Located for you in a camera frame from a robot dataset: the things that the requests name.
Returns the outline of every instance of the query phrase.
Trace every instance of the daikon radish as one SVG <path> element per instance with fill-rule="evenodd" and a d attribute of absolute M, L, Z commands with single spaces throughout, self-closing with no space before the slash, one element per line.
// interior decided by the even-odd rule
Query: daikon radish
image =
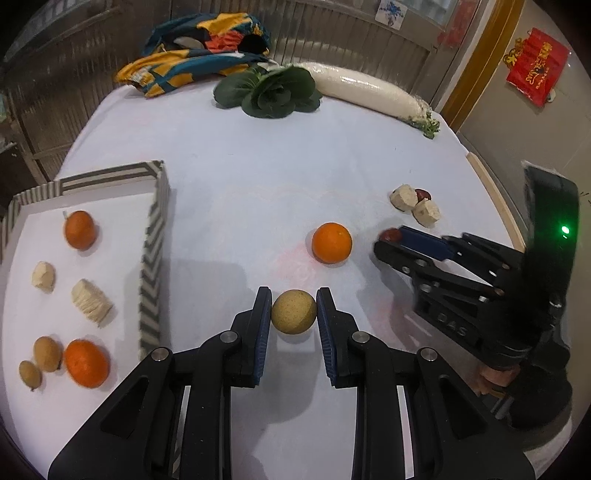
<path fill-rule="evenodd" d="M 439 132 L 440 123 L 431 117 L 427 102 L 413 97 L 392 83 L 379 80 L 354 70 L 304 62 L 297 64 L 308 70 L 317 90 L 329 97 L 355 103 L 371 110 L 393 116 L 422 130 L 427 138 Z"/>

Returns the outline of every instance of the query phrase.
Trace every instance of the orange fruit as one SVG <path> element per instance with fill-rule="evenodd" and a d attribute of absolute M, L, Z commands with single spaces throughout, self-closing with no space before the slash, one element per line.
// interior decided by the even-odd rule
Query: orange fruit
<path fill-rule="evenodd" d="M 66 242 L 77 250 L 87 250 L 95 243 L 95 222 L 88 212 L 78 210 L 66 219 L 64 237 Z"/>
<path fill-rule="evenodd" d="M 312 251 L 324 263 L 339 263 L 346 260 L 353 248 L 349 231 L 338 223 L 325 223 L 318 227 L 312 237 Z"/>
<path fill-rule="evenodd" d="M 109 376 L 109 361 L 89 340 L 73 340 L 64 351 L 64 364 L 72 380 L 87 388 L 100 387 Z"/>

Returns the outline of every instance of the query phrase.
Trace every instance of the yellow and blue fabric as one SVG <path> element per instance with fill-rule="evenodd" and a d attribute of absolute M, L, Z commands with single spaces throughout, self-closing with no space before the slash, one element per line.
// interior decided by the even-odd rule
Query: yellow and blue fabric
<path fill-rule="evenodd" d="M 268 53 L 269 35 L 251 15 L 191 15 L 156 27 L 143 58 L 123 67 L 115 80 L 155 97 L 207 74 L 228 75 L 266 62 Z"/>

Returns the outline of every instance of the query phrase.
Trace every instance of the white tablecloth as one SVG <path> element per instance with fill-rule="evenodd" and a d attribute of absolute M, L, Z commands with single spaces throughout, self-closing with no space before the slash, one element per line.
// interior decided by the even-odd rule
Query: white tablecloth
<path fill-rule="evenodd" d="M 201 345 L 250 309 L 261 285 L 274 298 L 290 288 L 315 296 L 326 286 L 360 329 L 399 349 L 434 347 L 469 375 L 475 359 L 414 315 L 409 283 L 371 256 L 383 229 L 421 228 L 388 200 L 403 183 L 428 190 L 439 205 L 443 218 L 432 233 L 467 231 L 510 245 L 454 133 L 442 122 L 441 133 L 428 140 L 393 118 L 330 98 L 315 113 L 255 119 L 239 108 L 217 108 L 214 85 L 155 99 L 132 87 L 114 91 L 60 172 L 165 161 L 172 194 L 163 343 L 175 351 Z M 337 268 L 310 255 L 311 235 L 325 222 L 341 223 L 353 236 L 353 252 Z M 298 341 L 272 328 L 261 385 L 233 391 L 236 480 L 350 478 L 355 392 L 330 386 L 316 327 Z M 532 461 L 554 456 L 568 435 Z"/>

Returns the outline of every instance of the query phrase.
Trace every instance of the white paper with blue flower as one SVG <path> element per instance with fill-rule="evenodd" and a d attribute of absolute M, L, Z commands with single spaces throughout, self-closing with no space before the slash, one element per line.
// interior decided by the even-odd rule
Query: white paper with blue flower
<path fill-rule="evenodd" d="M 400 30 L 407 10 L 408 7 L 400 2 L 382 0 L 379 4 L 378 13 L 375 14 L 375 20 L 394 30 Z"/>

